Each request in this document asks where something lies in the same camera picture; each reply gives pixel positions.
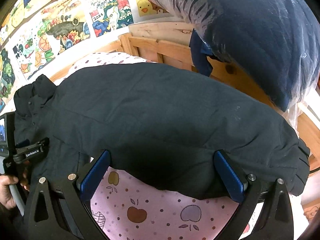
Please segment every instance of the human hand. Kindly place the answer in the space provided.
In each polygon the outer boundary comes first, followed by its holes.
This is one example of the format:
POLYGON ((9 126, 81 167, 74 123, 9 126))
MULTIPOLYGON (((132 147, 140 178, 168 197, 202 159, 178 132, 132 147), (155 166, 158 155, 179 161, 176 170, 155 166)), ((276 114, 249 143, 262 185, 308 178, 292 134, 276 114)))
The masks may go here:
MULTIPOLYGON (((23 171, 22 179, 20 179, 20 185, 25 188, 25 190, 30 190, 30 185, 28 184, 28 165, 30 164, 29 161, 24 163, 27 165, 23 171)), ((10 175, 0 175, 0 203, 6 209, 12 209, 16 206, 16 203, 11 195, 9 185, 15 185, 19 182, 19 179, 15 176, 10 175)))
POLYGON ((30 185, 28 182, 28 165, 30 165, 29 161, 24 162, 24 164, 26 165, 26 167, 24 168, 23 174, 22 174, 22 178, 20 179, 20 185, 24 187, 25 190, 30 191, 30 185))
POLYGON ((15 176, 1 175, 0 176, 0 203, 6 209, 12 209, 16 206, 11 195, 9 185, 17 184, 19 179, 15 176))

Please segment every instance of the cable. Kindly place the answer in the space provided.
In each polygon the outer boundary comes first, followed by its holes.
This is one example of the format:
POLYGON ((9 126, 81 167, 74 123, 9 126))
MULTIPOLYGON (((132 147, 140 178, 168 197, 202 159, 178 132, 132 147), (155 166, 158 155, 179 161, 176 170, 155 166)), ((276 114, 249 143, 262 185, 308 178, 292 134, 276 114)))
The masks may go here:
POLYGON ((312 171, 310 171, 310 174, 315 173, 315 172, 317 172, 317 171, 320 171, 320 167, 319 167, 319 168, 316 168, 316 169, 314 169, 314 170, 312 170, 312 171))

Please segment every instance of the polka dot pattern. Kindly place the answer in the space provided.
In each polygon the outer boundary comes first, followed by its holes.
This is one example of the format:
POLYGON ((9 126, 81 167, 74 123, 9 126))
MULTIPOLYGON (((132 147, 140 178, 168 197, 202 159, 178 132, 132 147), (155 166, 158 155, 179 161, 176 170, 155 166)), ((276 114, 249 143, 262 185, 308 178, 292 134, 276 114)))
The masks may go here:
POLYGON ((153 61, 146 60, 141 57, 134 57, 124 52, 113 52, 113 53, 94 52, 75 62, 73 66, 70 68, 68 74, 63 78, 56 80, 54 84, 60 85, 60 83, 63 81, 64 78, 67 78, 68 76, 70 76, 71 74, 73 74, 74 72, 82 68, 105 66, 109 64, 134 64, 139 62, 153 63, 153 61))
MULTIPOLYGON (((92 214, 97 220, 99 217, 98 224, 112 240, 119 239, 119 234, 124 240, 214 239, 236 208, 237 203, 227 197, 197 200, 159 191, 113 168, 108 168, 91 199, 92 214)), ((259 212, 249 222, 250 230, 259 212)))

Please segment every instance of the clear plastic wrap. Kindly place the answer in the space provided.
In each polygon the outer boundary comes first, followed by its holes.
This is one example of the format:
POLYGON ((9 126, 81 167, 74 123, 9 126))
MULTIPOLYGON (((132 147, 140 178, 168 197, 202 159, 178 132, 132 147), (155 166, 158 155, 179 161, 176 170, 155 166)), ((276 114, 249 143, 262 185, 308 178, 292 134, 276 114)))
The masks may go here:
POLYGON ((304 0, 153 1, 192 23, 221 61, 244 68, 296 128, 320 64, 320 25, 304 0))

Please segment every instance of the black jacket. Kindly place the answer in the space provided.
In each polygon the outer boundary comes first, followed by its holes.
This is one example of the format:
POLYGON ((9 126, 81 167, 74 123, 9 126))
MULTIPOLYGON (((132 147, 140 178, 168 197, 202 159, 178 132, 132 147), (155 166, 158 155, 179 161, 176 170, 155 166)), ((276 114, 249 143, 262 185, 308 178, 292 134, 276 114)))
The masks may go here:
POLYGON ((58 87, 41 75, 14 102, 16 143, 50 138, 31 193, 40 177, 65 178, 100 149, 111 152, 113 168, 197 199, 227 195, 213 168, 218 149, 258 178, 283 178, 294 195, 308 178, 310 151, 282 116, 227 85, 165 64, 84 68, 58 87))

